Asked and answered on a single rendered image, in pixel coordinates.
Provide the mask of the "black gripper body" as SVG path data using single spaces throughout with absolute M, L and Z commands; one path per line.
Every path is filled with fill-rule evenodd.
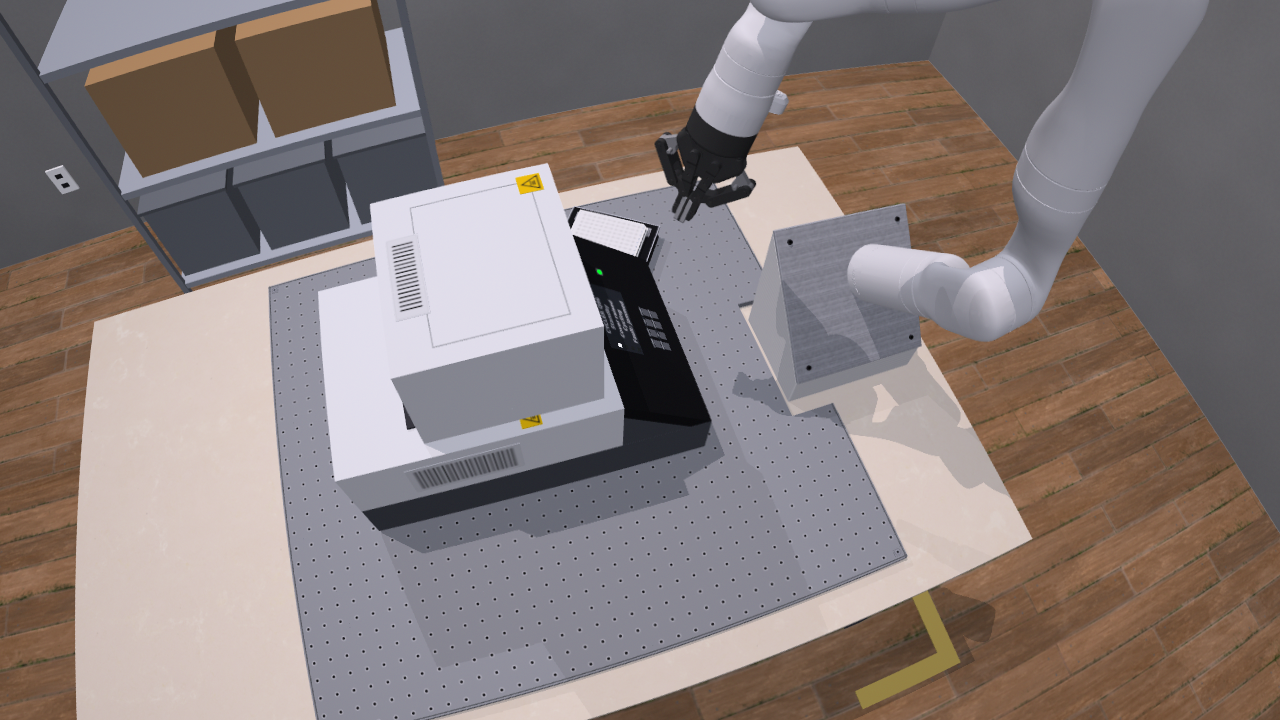
M 678 132 L 676 141 L 684 167 L 686 167 L 689 152 L 692 149 L 698 149 L 701 152 L 695 172 L 695 176 L 700 178 L 705 174 L 712 161 L 721 161 L 721 170 L 717 173 L 714 181 L 712 181 L 712 183 L 721 183 L 742 174 L 742 170 L 748 167 L 748 152 L 756 135 L 751 137 L 726 135 L 703 120 L 698 114 L 695 104 L 687 126 Z

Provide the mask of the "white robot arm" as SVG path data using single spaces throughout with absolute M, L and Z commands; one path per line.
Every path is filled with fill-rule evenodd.
M 787 95 L 777 88 L 813 20 L 959 12 L 1000 0 L 749 1 L 696 101 L 703 120 L 739 137 L 756 135 L 769 111 L 781 115 L 787 108 Z M 1149 99 L 1208 4 L 1092 0 L 1073 76 L 1036 120 L 1014 172 L 1019 220 L 1005 249 L 970 268 L 954 254 L 869 243 L 849 263 L 852 293 L 980 342 L 1037 316 Z

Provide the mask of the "black rectangular frame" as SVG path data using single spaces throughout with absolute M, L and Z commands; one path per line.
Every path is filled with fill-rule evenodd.
M 625 220 L 628 220 L 628 222 L 637 222 L 637 220 L 628 219 L 628 218 L 625 218 L 625 217 L 616 217 L 616 215 L 607 214 L 607 213 L 603 213 L 603 211 L 594 211 L 594 210 L 590 210 L 590 209 L 573 206 L 573 209 L 570 213 L 570 217 L 567 219 L 568 223 L 570 223 L 570 229 L 572 228 L 573 222 L 575 222 L 576 217 L 579 215 L 580 210 L 593 211 L 593 213 L 600 213 L 600 214 L 604 214 L 604 215 L 608 215 L 608 217 L 614 217 L 614 218 L 625 219 Z M 657 241 L 659 238 L 658 232 L 660 229 L 660 225 L 654 225 L 654 224 L 650 224 L 650 223 L 646 223 L 646 222 L 637 222 L 637 223 L 641 223 L 641 224 L 646 225 L 646 228 L 648 228 L 646 237 L 645 237 L 644 243 L 643 243 L 643 249 L 640 250 L 637 258 L 645 259 L 646 263 L 648 263 L 648 266 L 649 266 L 649 263 L 652 260 L 652 255 L 654 252 L 654 249 L 657 246 Z

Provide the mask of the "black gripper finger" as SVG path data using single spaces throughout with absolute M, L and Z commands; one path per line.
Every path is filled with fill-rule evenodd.
M 689 152 L 686 167 L 684 169 L 677 152 L 678 145 L 676 137 L 677 135 L 666 132 L 657 140 L 655 149 L 660 159 L 660 165 L 664 170 L 667 183 L 678 190 L 678 196 L 672 208 L 675 219 L 678 220 L 678 217 L 684 211 L 684 206 L 692 195 L 694 187 L 698 182 L 695 172 L 701 152 L 698 149 L 692 149 L 692 151 Z
M 694 190 L 692 195 L 685 204 L 684 211 L 678 217 L 678 222 L 681 223 L 684 223 L 685 220 L 690 222 L 692 217 L 696 214 L 698 208 L 700 206 L 701 202 L 705 202 L 708 208 L 716 208 L 726 202 L 733 202 L 740 199 L 748 199 L 756 186 L 756 181 L 751 178 L 749 179 L 746 172 L 742 170 L 742 174 L 736 176 L 736 179 L 732 182 L 732 184 L 727 184 L 718 190 L 709 190 L 712 181 L 714 181 L 719 170 L 721 170 L 721 161 L 712 161 L 710 165 L 707 168 L 705 174 L 701 177 L 701 181 L 698 183 L 696 190 Z

